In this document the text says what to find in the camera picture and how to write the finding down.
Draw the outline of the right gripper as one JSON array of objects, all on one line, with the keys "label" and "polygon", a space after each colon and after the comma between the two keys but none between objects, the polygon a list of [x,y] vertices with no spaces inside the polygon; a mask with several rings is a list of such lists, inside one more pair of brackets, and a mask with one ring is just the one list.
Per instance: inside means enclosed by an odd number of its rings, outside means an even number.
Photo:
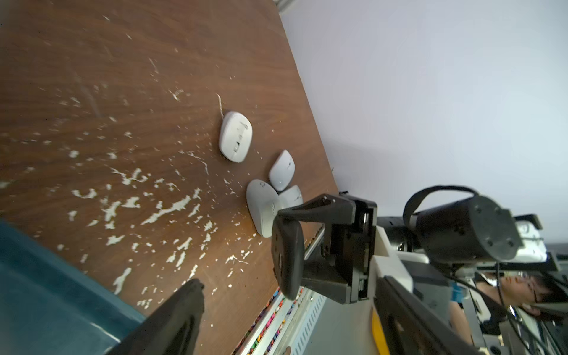
[{"label": "right gripper", "polygon": [[414,237],[402,218],[377,216],[371,201],[328,194],[277,215],[325,223],[321,250],[328,263],[307,262],[301,286],[343,305],[372,297],[379,277],[393,277],[413,291],[414,281],[399,253],[413,249]]}]

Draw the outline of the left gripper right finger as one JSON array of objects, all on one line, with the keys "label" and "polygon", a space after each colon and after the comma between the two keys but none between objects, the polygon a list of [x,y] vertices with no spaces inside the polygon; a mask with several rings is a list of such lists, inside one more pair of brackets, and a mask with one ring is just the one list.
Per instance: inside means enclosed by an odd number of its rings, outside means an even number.
[{"label": "left gripper right finger", "polygon": [[379,354],[479,354],[393,277],[379,277],[371,331]]}]

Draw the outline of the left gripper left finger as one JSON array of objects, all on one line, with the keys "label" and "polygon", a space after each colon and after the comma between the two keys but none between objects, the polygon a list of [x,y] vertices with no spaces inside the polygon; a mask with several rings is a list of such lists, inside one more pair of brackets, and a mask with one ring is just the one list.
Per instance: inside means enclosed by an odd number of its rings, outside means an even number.
[{"label": "left gripper left finger", "polygon": [[109,353],[193,354],[204,311],[204,284],[192,279]]}]

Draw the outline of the black computer mouse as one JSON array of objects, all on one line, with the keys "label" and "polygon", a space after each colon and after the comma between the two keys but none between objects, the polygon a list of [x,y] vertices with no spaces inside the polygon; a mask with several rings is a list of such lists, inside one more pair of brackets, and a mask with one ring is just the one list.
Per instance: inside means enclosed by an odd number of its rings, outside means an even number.
[{"label": "black computer mouse", "polygon": [[277,216],[273,223],[272,260],[275,278],[284,297],[294,300],[303,277],[305,244],[300,222]]}]

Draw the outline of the light grey mouse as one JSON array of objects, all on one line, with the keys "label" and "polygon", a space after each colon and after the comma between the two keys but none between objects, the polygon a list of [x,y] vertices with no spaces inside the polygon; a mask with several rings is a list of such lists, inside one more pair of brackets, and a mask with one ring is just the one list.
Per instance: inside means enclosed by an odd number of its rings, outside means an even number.
[{"label": "light grey mouse", "polygon": [[276,190],[269,183],[254,179],[247,186],[246,201],[257,233],[271,238],[275,217],[282,209]]}]

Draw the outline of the white mouse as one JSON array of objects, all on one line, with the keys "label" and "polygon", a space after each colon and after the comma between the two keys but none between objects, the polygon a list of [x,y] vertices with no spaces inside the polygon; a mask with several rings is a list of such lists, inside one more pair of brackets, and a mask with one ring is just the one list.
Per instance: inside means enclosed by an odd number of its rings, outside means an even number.
[{"label": "white mouse", "polygon": [[230,111],[223,117],[219,148],[225,158],[242,163],[248,155],[253,136],[251,122],[245,115]]},{"label": "white mouse", "polygon": [[284,149],[269,171],[269,182],[277,192],[282,192],[291,183],[294,173],[294,159],[290,152]]}]

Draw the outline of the teal storage tray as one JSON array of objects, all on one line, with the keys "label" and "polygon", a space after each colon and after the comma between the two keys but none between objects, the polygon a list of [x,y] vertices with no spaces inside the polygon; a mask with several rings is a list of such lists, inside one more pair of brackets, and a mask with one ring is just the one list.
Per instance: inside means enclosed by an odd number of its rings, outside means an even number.
[{"label": "teal storage tray", "polygon": [[1,222],[2,354],[106,354],[144,320],[96,281]]}]

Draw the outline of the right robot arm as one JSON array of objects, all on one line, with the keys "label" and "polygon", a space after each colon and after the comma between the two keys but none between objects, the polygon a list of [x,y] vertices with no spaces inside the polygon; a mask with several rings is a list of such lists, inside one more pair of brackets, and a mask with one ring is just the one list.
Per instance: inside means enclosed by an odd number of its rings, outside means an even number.
[{"label": "right robot arm", "polygon": [[450,273],[496,264],[506,271],[550,268],[536,215],[514,216],[474,189],[456,190],[467,198],[421,209],[440,187],[423,189],[399,217],[380,217],[377,204],[346,192],[279,211],[272,260],[280,290],[294,297],[306,287],[340,304],[368,299],[379,277],[394,277],[412,290],[406,257]]}]

